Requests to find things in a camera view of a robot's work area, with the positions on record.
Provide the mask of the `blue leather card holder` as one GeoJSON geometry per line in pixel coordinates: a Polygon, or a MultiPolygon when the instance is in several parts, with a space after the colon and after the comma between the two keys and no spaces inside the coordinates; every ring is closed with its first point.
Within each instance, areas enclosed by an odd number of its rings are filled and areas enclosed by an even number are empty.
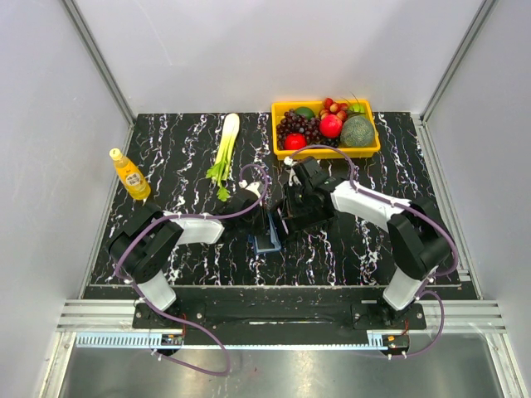
{"type": "Polygon", "coordinates": [[[251,243],[256,255],[280,251],[280,239],[273,218],[269,212],[265,214],[265,227],[263,233],[261,235],[249,235],[248,241],[251,243]]]}

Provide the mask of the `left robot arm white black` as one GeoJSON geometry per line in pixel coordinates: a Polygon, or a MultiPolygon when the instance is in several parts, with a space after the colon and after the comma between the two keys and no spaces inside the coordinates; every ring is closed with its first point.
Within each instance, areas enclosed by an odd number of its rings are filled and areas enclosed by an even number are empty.
{"type": "Polygon", "coordinates": [[[163,267],[178,245],[216,244],[225,235],[242,228],[252,231],[261,222],[261,206],[248,211],[265,191],[264,184],[242,183],[241,189],[216,213],[229,215],[219,220],[209,216],[183,217],[148,203],[117,230],[107,244],[110,258],[122,265],[119,271],[134,281],[142,295],[151,303],[151,318],[163,328],[177,323],[178,298],[163,275],[163,267]]]}

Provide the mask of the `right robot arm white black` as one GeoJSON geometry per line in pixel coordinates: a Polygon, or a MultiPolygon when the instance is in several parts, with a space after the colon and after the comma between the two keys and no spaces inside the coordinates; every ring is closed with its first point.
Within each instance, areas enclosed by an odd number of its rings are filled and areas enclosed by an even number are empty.
{"type": "Polygon", "coordinates": [[[387,232],[396,270],[378,303],[368,311],[371,320],[396,328],[419,297],[422,284],[452,255],[454,242],[435,205],[426,199],[408,201],[386,196],[353,179],[330,176],[317,160],[285,159],[290,170],[283,199],[273,211],[281,240],[322,228],[340,213],[357,216],[387,232]]]}

